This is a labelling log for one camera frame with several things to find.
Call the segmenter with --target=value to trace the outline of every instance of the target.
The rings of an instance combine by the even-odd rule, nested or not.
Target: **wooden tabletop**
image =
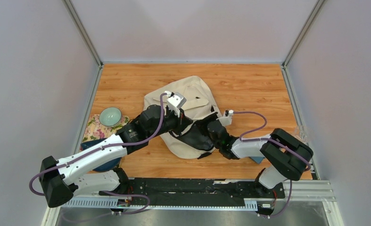
[[[267,126],[249,137],[269,134],[275,128],[292,133],[295,117],[279,65],[230,64],[107,64],[104,66],[91,114],[107,107],[119,108],[131,119],[139,115],[144,96],[170,82],[196,75],[211,89],[223,112],[256,111],[266,116]],[[256,115],[234,115],[227,130],[234,136],[259,127],[263,120]],[[129,177],[144,178],[226,178],[254,179],[270,163],[256,164],[249,158],[227,160],[218,150],[197,159],[180,159],[170,152],[160,137],[126,157],[121,167]],[[309,172],[303,179],[312,179]]]

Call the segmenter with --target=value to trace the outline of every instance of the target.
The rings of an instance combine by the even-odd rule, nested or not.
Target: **light green bowl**
[[[119,124],[122,118],[122,112],[115,107],[109,107],[99,115],[99,121],[102,125],[113,127]]]

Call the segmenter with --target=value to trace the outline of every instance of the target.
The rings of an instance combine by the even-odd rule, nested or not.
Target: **metal bracket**
[[[102,197],[74,197],[63,208],[106,208],[106,209],[140,209],[141,205],[120,206],[119,200],[124,200],[127,197],[102,196]],[[234,210],[234,211],[257,211],[257,202],[251,199],[244,199],[245,206],[240,207],[217,207],[217,206],[154,206],[150,205],[147,209],[154,210]]]
[[[327,216],[329,226],[343,226],[341,214],[336,202],[323,202],[325,215]]]

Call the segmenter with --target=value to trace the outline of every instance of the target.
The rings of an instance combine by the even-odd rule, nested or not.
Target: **floral tablecloth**
[[[90,117],[87,122],[87,128],[85,129],[83,142],[108,138],[110,135],[116,133],[121,127],[126,125],[130,118],[128,116],[122,116],[119,124],[115,127],[106,127],[99,121],[99,114],[95,114]]]

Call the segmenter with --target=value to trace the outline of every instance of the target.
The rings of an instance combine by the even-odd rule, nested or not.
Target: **purple cable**
[[[29,187],[30,187],[30,191],[36,195],[40,195],[40,196],[45,196],[45,194],[41,193],[41,192],[37,192],[34,188],[33,188],[33,182],[35,181],[36,178],[39,178],[40,176],[48,173],[48,172],[51,172],[53,170],[57,170],[57,169],[60,169],[62,167],[65,167],[65,166],[68,166],[70,164],[73,164],[75,163],[76,161],[90,155],[90,154],[93,154],[99,150],[102,150],[102,149],[105,149],[107,147],[113,147],[113,146],[121,146],[121,145],[125,145],[125,146],[133,146],[133,145],[141,145],[141,144],[144,144],[148,141],[150,141],[152,138],[154,138],[156,136],[156,134],[159,132],[160,128],[162,127],[162,124],[163,124],[163,118],[165,116],[165,108],[163,106],[163,97],[167,95],[166,93],[162,93],[160,95],[160,119],[159,119],[159,124],[155,130],[155,132],[148,138],[146,138],[145,140],[142,140],[142,141],[139,141],[139,142],[134,142],[134,143],[115,143],[115,144],[108,144],[108,145],[105,145],[105,146],[101,146],[101,147],[98,147],[82,156],[79,156],[65,164],[62,164],[62,165],[58,165],[58,166],[55,166],[55,167],[52,167],[52,168],[49,168],[49,169],[46,169],[44,171],[41,171],[39,173],[37,173],[33,178],[31,178],[30,180],[30,183],[29,183]]]
[[[144,198],[144,199],[147,200],[147,204],[144,207],[142,207],[141,209],[138,209],[138,210],[132,211],[132,212],[122,212],[122,214],[135,214],[135,213],[139,213],[139,212],[144,211],[144,209],[146,209],[150,205],[150,199],[146,195],[142,195],[142,194],[115,194],[115,193],[109,192],[109,191],[103,191],[103,192],[105,192],[106,194],[109,194],[109,195],[114,195],[114,196],[141,197],[141,198]]]
[[[242,142],[256,142],[256,141],[266,140],[266,141],[272,142],[272,143],[278,145],[279,147],[284,148],[285,150],[287,150],[288,152],[290,152],[291,154],[293,154],[294,156],[296,156],[298,159],[300,159],[304,164],[306,164],[306,165],[307,165],[307,168],[305,169],[305,171],[310,170],[310,168],[311,168],[310,163],[309,163],[306,159],[304,159],[302,156],[300,156],[300,155],[297,154],[296,152],[292,151],[289,147],[287,147],[287,146],[281,144],[280,142],[278,142],[278,141],[276,141],[276,140],[273,140],[273,139],[271,139],[271,138],[265,138],[265,137],[262,137],[262,138],[252,138],[252,139],[243,139],[242,137],[243,137],[244,135],[246,135],[246,134],[248,134],[248,133],[251,133],[251,132],[254,132],[254,131],[257,131],[257,130],[259,130],[259,129],[262,129],[262,128],[264,128],[264,127],[267,125],[267,118],[266,118],[264,115],[262,115],[262,114],[260,114],[260,113],[258,113],[258,112],[234,112],[234,114],[246,114],[246,113],[259,115],[260,117],[263,118],[263,120],[264,120],[264,124],[263,124],[261,127],[258,127],[258,128],[256,128],[256,129],[252,129],[252,130],[250,130],[250,131],[247,131],[247,132],[241,134],[241,135],[239,136],[240,141],[242,141]]]
[[[279,147],[284,148],[285,150],[287,150],[287,152],[290,152],[291,154],[296,156],[298,159],[300,159],[304,164],[306,164],[307,168],[305,169],[305,171],[310,170],[310,168],[311,168],[310,163],[306,159],[304,159],[302,156],[300,156],[296,152],[292,151],[289,147],[281,144],[280,142],[278,142],[276,140],[273,140],[271,138],[266,138],[266,137],[260,137],[260,138],[252,138],[252,139],[242,139],[241,141],[242,142],[256,142],[256,141],[261,141],[261,140],[267,140],[269,142],[272,142],[272,143],[278,145]]]
[[[124,204],[127,204],[127,203],[126,202],[120,202],[118,205],[124,205]],[[104,214],[101,214],[101,215],[96,216],[94,218],[90,218],[90,219],[86,219],[86,220],[70,220],[70,219],[65,217],[65,213],[62,213],[60,218],[69,222],[69,223],[72,223],[72,224],[80,224],[80,223],[84,223],[84,222],[88,222],[88,221],[96,220],[98,218],[102,218],[102,217],[112,215],[112,212],[109,212],[109,213],[104,213]]]
[[[260,113],[258,113],[258,112],[234,112],[234,114],[247,114],[247,113],[249,113],[249,114],[256,114],[256,115],[259,115],[260,117],[263,118],[263,120],[264,120],[264,124],[263,124],[261,127],[258,127],[258,128],[256,128],[256,129],[252,129],[252,130],[249,130],[249,131],[246,131],[245,133],[241,134],[241,135],[239,136],[239,139],[240,139],[241,141],[242,141],[242,137],[243,137],[244,135],[246,135],[246,134],[248,134],[248,133],[251,133],[251,132],[258,131],[259,129],[263,129],[263,128],[267,125],[267,118],[266,118],[264,115],[262,115],[262,114],[260,114]]]
[[[279,215],[281,215],[284,210],[288,207],[288,204],[289,204],[289,201],[291,200],[291,192],[292,192],[292,180],[289,180],[289,195],[288,195],[288,199],[287,199],[287,202],[285,203],[285,206],[276,214],[274,215],[270,215],[270,218],[274,218],[274,217],[278,217]]]

